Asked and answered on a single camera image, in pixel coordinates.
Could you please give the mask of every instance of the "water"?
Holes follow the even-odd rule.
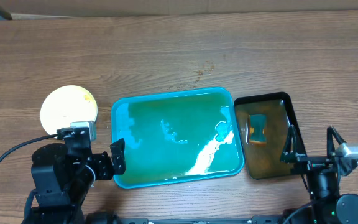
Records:
[[[266,116],[266,144],[263,145],[252,144],[248,141],[249,116],[255,114]],[[254,179],[290,175],[293,164],[280,161],[290,126],[283,100],[237,105],[236,115],[249,175]]]
[[[140,187],[239,171],[243,155],[230,108],[222,93],[121,103],[112,128],[126,141],[127,170],[116,181]]]

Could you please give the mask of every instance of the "wood grain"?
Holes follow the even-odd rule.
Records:
[[[0,22],[0,155],[44,135],[39,111],[63,85],[79,85],[99,106],[94,152],[111,142],[118,99],[223,86],[233,98],[287,92],[309,155],[324,154],[326,127],[358,142],[358,11],[120,17]],[[0,222],[20,223],[34,188],[31,155],[0,165]],[[358,168],[341,192],[358,194]],[[233,177],[123,190],[98,182],[83,210],[121,217],[234,218],[279,214],[308,201],[298,177]]]

